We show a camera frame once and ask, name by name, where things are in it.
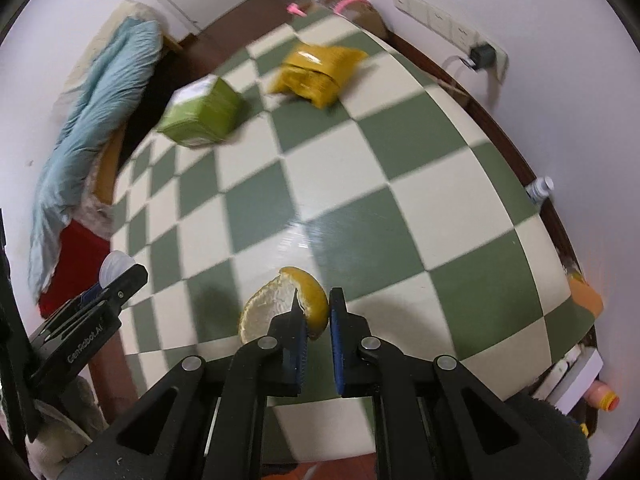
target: yellow snack bag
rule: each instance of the yellow snack bag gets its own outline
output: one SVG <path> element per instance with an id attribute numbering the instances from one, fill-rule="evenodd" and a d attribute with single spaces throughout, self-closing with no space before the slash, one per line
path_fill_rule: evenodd
<path id="1" fill-rule="evenodd" d="M 269 92 L 293 93 L 324 108 L 337 98 L 366 52 L 345 46 L 297 44 L 282 62 L 278 78 Z"/>

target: table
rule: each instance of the table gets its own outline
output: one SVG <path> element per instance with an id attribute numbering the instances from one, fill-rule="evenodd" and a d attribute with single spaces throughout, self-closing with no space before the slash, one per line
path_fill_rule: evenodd
<path id="1" fill-rule="evenodd" d="M 298 39 L 369 54 L 327 110 L 266 93 Z M 501 398 L 593 323 L 496 147 L 388 44 L 318 11 L 216 73 L 248 103 L 229 142 L 190 150 L 152 132 L 116 185 L 112 247 L 149 271 L 121 315 L 140 394 L 187 355 L 232 354 L 242 306 L 283 266 L 343 287 L 375 335 L 455 355 Z M 270 399 L 265 460 L 373 452 L 370 400 L 337 398 L 330 350 L 327 331 L 302 395 Z"/>

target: red cloth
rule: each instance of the red cloth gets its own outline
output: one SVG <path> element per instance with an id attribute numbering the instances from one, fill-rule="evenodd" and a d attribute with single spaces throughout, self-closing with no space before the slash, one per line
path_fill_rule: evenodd
<path id="1" fill-rule="evenodd" d="M 97 283 L 109 250 L 108 240 L 72 220 L 60 233 L 60 259 L 49 288 L 40 295 L 40 315 L 47 319 L 67 300 Z"/>

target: tissue box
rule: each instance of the tissue box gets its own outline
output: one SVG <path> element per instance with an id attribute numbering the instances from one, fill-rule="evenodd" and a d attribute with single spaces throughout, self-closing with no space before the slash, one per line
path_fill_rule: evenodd
<path id="1" fill-rule="evenodd" d="M 174 92 L 156 130 L 189 148 L 224 140 L 242 103 L 226 81 L 209 74 Z"/>

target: wall socket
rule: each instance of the wall socket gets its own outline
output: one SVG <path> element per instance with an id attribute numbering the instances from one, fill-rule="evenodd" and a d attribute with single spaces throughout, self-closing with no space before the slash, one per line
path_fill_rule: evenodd
<path id="1" fill-rule="evenodd" d="M 430 28 L 433 32 L 441 35 L 445 40 L 454 44 L 467 56 L 471 47 L 478 43 L 489 43 L 495 49 L 495 69 L 489 70 L 494 73 L 499 82 L 504 81 L 507 72 L 507 53 L 498 46 L 495 41 L 490 40 L 484 34 L 478 32 L 473 27 L 460 22 L 445 10 L 439 9 L 423 0 L 393 0 L 397 9 L 402 10 L 415 20 Z"/>

